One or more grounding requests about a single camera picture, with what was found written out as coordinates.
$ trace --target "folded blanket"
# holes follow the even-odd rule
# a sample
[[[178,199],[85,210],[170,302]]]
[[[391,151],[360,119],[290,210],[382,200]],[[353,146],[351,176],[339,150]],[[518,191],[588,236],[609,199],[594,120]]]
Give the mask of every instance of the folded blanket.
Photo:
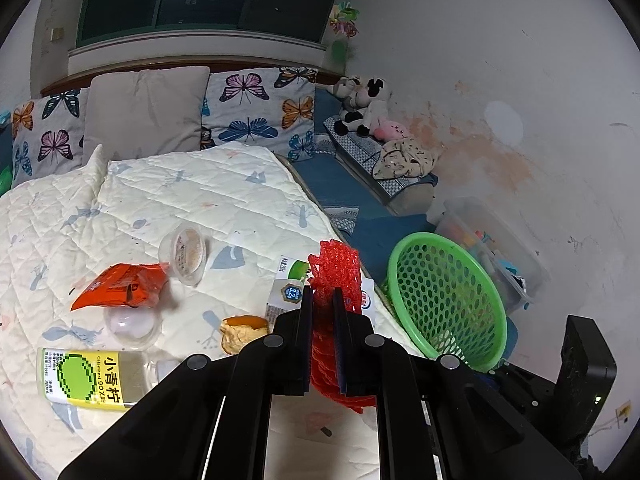
[[[437,157],[415,139],[390,140],[380,151],[380,158],[371,172],[376,180],[400,176],[418,178],[427,175]]]

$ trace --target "light switch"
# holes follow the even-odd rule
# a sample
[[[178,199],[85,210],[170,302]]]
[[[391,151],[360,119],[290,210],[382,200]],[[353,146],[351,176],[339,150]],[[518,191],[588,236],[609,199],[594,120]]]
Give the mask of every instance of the light switch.
[[[51,29],[51,41],[58,41],[65,37],[64,27],[54,27]]]

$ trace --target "plastic container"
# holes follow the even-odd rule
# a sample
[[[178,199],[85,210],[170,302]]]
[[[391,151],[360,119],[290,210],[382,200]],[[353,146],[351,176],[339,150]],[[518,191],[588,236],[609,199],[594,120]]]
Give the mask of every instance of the plastic container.
[[[394,248],[387,283],[394,309],[428,358],[450,353],[487,372],[504,352],[507,318],[484,269],[464,249],[432,233]]]
[[[158,258],[170,278],[178,278],[185,285],[197,285],[207,262],[207,247],[200,227],[182,222],[162,239]]]
[[[39,348],[38,391],[50,402],[124,411],[180,364],[152,361],[145,352]]]
[[[144,350],[158,339],[162,328],[158,308],[115,306],[103,310],[107,330],[123,346],[132,350]]]
[[[445,200],[436,233],[466,249],[493,280],[507,315],[527,308],[548,282],[548,273],[513,232],[477,198]],[[483,242],[476,232],[487,234]],[[523,290],[499,260],[508,260],[523,277]]]

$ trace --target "bottle label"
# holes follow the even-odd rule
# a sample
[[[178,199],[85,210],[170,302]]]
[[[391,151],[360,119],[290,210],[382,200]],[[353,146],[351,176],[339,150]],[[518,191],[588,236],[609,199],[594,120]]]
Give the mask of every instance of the bottle label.
[[[83,408],[126,410],[118,352],[45,348],[42,355],[42,382],[51,402]]]
[[[288,256],[281,256],[276,277],[271,285],[271,293],[267,300],[264,317],[273,326],[276,318],[284,313],[300,308],[302,292],[306,280],[311,277],[308,262],[302,262]],[[369,278],[363,278],[360,285],[362,291],[362,313],[376,327],[376,307],[374,303],[375,284]]]

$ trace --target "plastic storage box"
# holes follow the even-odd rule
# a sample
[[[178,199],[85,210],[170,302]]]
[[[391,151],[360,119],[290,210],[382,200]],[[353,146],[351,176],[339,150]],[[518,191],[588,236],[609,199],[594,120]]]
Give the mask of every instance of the plastic storage box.
[[[477,198],[446,200],[444,206],[446,211],[436,234],[466,249],[482,265],[495,283],[507,315],[527,308],[548,281],[544,267]],[[526,290],[505,268],[505,262],[511,262],[517,275],[524,278]]]

